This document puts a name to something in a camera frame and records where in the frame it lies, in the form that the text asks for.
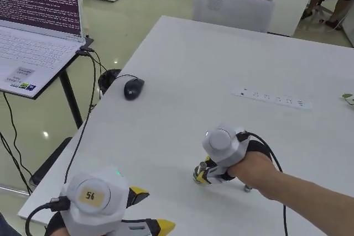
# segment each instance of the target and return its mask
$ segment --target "yellow label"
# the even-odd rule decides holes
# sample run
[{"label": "yellow label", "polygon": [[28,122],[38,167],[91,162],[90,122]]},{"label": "yellow label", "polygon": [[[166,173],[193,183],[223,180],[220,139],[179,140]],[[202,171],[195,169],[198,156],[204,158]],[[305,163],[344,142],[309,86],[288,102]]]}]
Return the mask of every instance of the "yellow label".
[{"label": "yellow label", "polygon": [[92,207],[100,207],[103,199],[105,199],[104,193],[97,192],[89,187],[84,187],[79,197],[81,203],[89,204]]}]

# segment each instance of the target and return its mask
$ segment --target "tiled floor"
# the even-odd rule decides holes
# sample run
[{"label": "tiled floor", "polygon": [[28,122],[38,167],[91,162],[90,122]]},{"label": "tiled floor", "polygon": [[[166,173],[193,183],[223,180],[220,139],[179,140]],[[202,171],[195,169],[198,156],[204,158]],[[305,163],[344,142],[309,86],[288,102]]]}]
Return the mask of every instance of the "tiled floor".
[{"label": "tiled floor", "polygon": [[[107,68],[119,68],[129,60],[161,15],[191,18],[192,0],[119,0],[115,3],[84,0],[84,6],[90,35],[95,39],[93,48]],[[295,38],[350,46],[342,32],[325,33],[330,29],[308,22],[301,23],[299,28],[302,30],[296,32]],[[81,113],[85,114],[90,100],[92,63],[86,58],[79,58],[68,71]],[[18,128],[18,147],[24,164],[34,172],[64,138],[75,134],[75,123],[58,80],[36,101],[15,96],[8,98]],[[14,133],[2,96],[0,117],[0,130],[11,142]],[[3,146],[0,146],[0,172],[0,183],[24,188]],[[24,222],[16,214],[24,200],[0,193],[0,212],[23,234]],[[32,231],[34,235],[43,235],[42,226],[33,224]]]}]

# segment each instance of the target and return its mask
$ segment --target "white power strip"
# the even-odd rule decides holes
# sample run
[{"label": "white power strip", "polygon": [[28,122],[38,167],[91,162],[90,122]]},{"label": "white power strip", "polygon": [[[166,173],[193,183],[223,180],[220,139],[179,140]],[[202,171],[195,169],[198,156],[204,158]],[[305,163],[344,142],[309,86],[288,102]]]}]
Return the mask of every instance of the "white power strip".
[{"label": "white power strip", "polygon": [[310,102],[305,102],[302,99],[298,99],[290,96],[273,95],[273,94],[259,92],[256,90],[249,90],[246,88],[237,89],[232,94],[238,97],[255,99],[261,102],[271,102],[278,105],[293,107],[296,109],[303,109],[303,110],[312,109],[312,104]]}]

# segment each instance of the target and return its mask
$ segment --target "black table leg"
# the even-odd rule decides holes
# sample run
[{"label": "black table leg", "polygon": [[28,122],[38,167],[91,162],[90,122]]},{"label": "black table leg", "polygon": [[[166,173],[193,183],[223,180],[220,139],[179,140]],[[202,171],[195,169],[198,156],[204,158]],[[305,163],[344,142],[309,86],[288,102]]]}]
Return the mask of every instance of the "black table leg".
[{"label": "black table leg", "polygon": [[61,85],[64,89],[65,96],[66,96],[67,102],[70,106],[71,113],[72,113],[72,116],[74,117],[76,126],[79,129],[80,126],[82,125],[83,121],[82,121],[80,110],[79,110],[79,107],[77,106],[74,91],[72,90],[69,76],[67,75],[66,70],[64,70],[60,74],[60,82],[61,82]]}]

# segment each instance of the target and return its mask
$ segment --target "table leg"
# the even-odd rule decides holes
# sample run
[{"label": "table leg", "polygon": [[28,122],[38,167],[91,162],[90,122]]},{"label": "table leg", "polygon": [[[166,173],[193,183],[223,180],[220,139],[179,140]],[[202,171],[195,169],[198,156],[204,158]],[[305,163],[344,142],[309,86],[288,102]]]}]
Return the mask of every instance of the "table leg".
[{"label": "table leg", "polygon": [[27,191],[20,190],[18,188],[12,187],[12,186],[7,186],[3,183],[0,183],[0,192],[8,192],[8,193],[13,193],[17,196],[22,196],[22,197],[28,197],[29,194]]},{"label": "table leg", "polygon": [[65,96],[66,96],[67,102],[69,104],[72,116],[75,120],[76,126],[79,129],[80,126],[82,125],[83,121],[82,121],[80,110],[79,110],[79,107],[77,106],[74,91],[72,90],[72,86],[71,86],[69,76],[67,75],[66,70],[64,70],[60,74],[60,82],[61,82],[61,85],[64,89]]}]

